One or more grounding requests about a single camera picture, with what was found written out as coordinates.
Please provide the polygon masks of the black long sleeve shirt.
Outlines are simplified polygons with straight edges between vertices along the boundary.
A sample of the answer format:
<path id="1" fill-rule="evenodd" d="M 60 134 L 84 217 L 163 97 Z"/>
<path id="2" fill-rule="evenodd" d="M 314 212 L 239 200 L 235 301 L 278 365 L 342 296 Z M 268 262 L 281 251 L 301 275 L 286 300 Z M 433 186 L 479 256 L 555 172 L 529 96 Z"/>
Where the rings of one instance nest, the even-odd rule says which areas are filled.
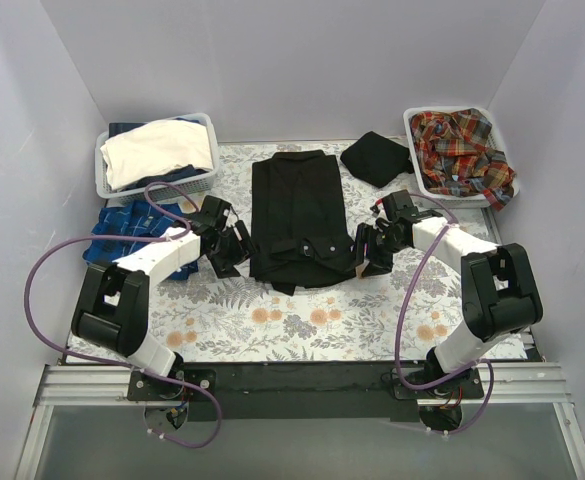
<path id="1" fill-rule="evenodd" d="M 277 152 L 252 164 L 250 276 L 293 295 L 356 276 L 336 157 Z"/>

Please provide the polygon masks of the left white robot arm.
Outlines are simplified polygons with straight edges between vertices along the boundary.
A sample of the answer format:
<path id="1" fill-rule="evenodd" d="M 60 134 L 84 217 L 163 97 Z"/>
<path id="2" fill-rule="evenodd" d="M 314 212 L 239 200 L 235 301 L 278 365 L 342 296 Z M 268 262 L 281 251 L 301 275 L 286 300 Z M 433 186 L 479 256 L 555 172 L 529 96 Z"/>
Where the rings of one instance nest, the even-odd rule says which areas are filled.
<path id="1" fill-rule="evenodd" d="M 178 219 L 157 242 L 109 265 L 89 266 L 72 318 L 72 334 L 151 372 L 150 387 L 160 398 L 177 398 L 185 377 L 174 368 L 176 353 L 150 332 L 150 293 L 202 257 L 217 278 L 238 277 L 236 266 L 250 258 L 255 247 L 242 220 L 228 223 L 233 212 L 229 202 L 208 195 L 198 211 Z"/>

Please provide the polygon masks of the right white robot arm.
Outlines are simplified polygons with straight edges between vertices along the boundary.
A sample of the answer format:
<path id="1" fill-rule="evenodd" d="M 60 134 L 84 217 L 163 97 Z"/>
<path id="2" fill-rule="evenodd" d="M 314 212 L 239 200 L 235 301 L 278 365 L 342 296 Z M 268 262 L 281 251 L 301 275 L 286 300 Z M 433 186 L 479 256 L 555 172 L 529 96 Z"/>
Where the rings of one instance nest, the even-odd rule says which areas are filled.
<path id="1" fill-rule="evenodd" d="M 436 258 L 460 277 L 462 321 L 433 347 L 412 383 L 401 371 L 400 384 L 412 391 L 447 397 L 461 378 L 484 362 L 484 355 L 511 334 L 543 317 L 543 307 L 526 250 L 517 243 L 500 245 L 461 229 L 456 216 L 442 203 L 421 210 L 406 190 L 377 200 L 371 211 L 374 224 L 361 223 L 355 236 L 356 264 L 363 277 L 388 274 L 400 251 L 423 253 L 399 310 L 405 320 L 409 302 L 426 262 Z"/>

